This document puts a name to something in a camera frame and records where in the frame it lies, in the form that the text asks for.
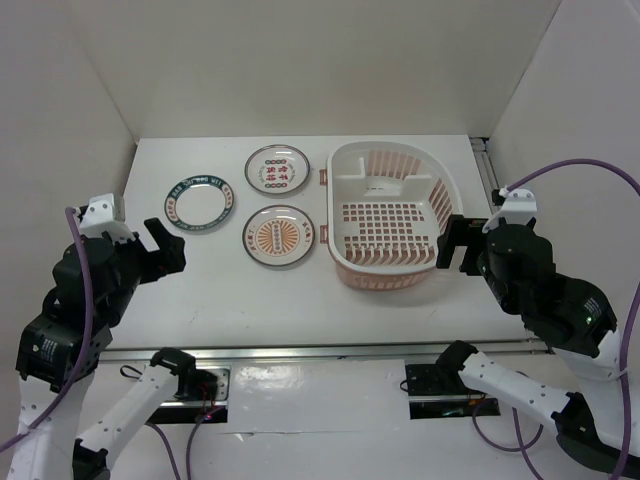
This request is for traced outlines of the green rimmed white plate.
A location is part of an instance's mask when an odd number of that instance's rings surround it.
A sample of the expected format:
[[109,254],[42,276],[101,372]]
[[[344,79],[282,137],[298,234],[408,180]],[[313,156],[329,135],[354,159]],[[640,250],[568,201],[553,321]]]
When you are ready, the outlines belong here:
[[217,228],[232,213],[235,194],[224,179],[209,174],[187,177],[174,185],[164,200],[171,225],[189,233]]

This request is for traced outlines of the orange sunburst plate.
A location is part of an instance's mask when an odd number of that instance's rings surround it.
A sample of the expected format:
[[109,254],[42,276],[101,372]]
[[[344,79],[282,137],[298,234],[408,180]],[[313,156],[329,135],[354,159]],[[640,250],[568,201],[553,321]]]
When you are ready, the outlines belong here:
[[315,226],[307,213],[289,205],[270,205],[256,211],[245,223],[242,244],[256,263],[285,268],[311,253]]

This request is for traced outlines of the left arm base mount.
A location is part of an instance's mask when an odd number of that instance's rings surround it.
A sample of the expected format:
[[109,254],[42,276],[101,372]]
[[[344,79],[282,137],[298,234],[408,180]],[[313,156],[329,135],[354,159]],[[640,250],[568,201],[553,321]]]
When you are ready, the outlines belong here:
[[125,406],[158,425],[227,421],[229,371],[148,365],[123,397]]

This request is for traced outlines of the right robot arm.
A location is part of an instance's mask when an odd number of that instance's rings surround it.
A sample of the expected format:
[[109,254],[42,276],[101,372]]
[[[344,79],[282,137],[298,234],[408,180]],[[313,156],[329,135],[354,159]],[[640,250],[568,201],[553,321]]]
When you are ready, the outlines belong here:
[[476,346],[455,341],[439,356],[436,379],[448,392],[486,393],[554,434],[573,461],[613,479],[639,476],[638,387],[627,366],[628,338],[606,295],[560,274],[551,243],[524,224],[453,215],[438,239],[437,266],[481,277],[499,307],[546,347],[529,375]]

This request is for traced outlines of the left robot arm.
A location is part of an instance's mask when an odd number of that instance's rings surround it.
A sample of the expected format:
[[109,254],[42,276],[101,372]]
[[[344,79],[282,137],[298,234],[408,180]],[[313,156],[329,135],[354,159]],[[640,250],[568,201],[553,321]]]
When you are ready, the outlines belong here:
[[185,242],[157,218],[144,222],[157,244],[101,227],[79,231],[66,212],[74,242],[54,266],[55,286],[41,313],[23,330],[16,369],[19,430],[4,444],[14,451],[11,479],[107,479],[116,460],[158,407],[197,387],[196,361],[174,348],[157,351],[127,394],[92,427],[78,430],[81,409],[111,330],[140,285],[179,273]]

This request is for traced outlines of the plate with red characters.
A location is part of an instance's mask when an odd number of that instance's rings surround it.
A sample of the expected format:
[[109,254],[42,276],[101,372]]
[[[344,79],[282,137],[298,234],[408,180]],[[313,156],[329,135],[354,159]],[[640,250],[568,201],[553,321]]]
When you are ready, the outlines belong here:
[[253,152],[244,166],[248,184],[257,192],[271,196],[292,194],[309,179],[307,156],[289,145],[268,145]]

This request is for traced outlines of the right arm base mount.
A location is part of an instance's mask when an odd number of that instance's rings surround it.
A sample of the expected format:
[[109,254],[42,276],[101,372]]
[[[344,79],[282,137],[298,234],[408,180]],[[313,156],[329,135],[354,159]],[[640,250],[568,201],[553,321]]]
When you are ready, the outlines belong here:
[[498,401],[466,387],[458,377],[432,364],[407,364],[399,383],[407,394],[411,420],[500,416]]

